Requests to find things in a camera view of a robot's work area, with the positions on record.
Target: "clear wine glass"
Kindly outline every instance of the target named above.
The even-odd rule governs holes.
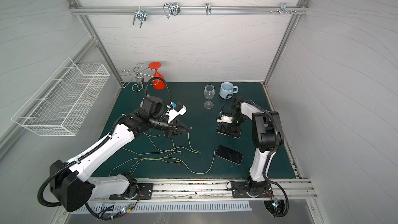
[[[207,85],[205,87],[205,92],[204,92],[205,98],[208,99],[208,101],[205,102],[205,108],[207,109],[213,108],[214,104],[210,100],[214,97],[214,94],[215,94],[214,87],[212,85]]]

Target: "light blue mug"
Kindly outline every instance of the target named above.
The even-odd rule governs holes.
[[[220,87],[220,96],[225,99],[227,95],[237,93],[239,91],[239,87],[232,85],[231,82],[223,82]]]

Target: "phone screen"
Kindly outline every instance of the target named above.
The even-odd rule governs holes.
[[[216,156],[224,158],[225,160],[228,160],[230,162],[233,162],[233,163],[236,163],[239,165],[242,162],[243,154],[242,154],[242,152],[238,152],[231,148],[219,145],[217,148]]]

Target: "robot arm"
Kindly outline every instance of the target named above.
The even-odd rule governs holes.
[[[252,181],[265,181],[264,177],[268,177],[268,169],[272,157],[276,153],[274,151],[276,145],[274,130],[277,130],[280,137],[277,147],[283,144],[283,132],[279,114],[277,112],[268,112],[251,101],[236,101],[233,103],[232,109],[236,110],[236,114],[232,117],[220,112],[217,117],[217,122],[220,122],[217,131],[221,134],[238,138],[241,132],[239,128],[241,123],[248,118],[252,120],[252,140],[256,153],[249,170],[250,177]],[[274,120],[275,127],[272,126],[270,117]]]
[[[239,138],[240,124],[249,118],[252,120],[252,141],[256,148],[254,161],[245,183],[231,182],[231,189],[234,190],[232,196],[255,198],[261,197],[264,192],[272,195],[271,184],[275,184],[285,196],[284,203],[280,204],[277,198],[271,197],[271,201],[264,201],[264,205],[275,217],[285,216],[289,209],[286,192],[277,182],[268,179],[271,160],[279,146],[283,144],[284,139],[279,114],[262,109],[248,100],[235,100],[232,103],[231,109],[236,110],[235,115],[224,113],[222,109],[217,117],[217,122],[220,123],[217,132],[232,138]]]
[[[186,112],[185,106],[179,102],[170,102],[165,111],[162,111],[162,108],[162,99],[154,96],[147,97],[143,100],[141,108],[119,118],[111,132],[86,151],[70,158],[65,163],[60,160],[54,162],[50,167],[50,177],[46,182],[50,184],[50,191],[59,203],[47,202],[42,197],[46,182],[39,189],[39,202],[47,207],[62,205],[68,212],[72,212],[88,200],[101,196],[134,197],[138,190],[137,181],[129,174],[98,178],[91,175],[117,150],[149,128],[164,131],[166,137],[190,132],[190,128],[176,119],[178,115]]]

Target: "white wire basket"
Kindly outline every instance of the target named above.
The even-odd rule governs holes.
[[[108,78],[103,64],[68,58],[11,119],[40,136],[75,136]]]

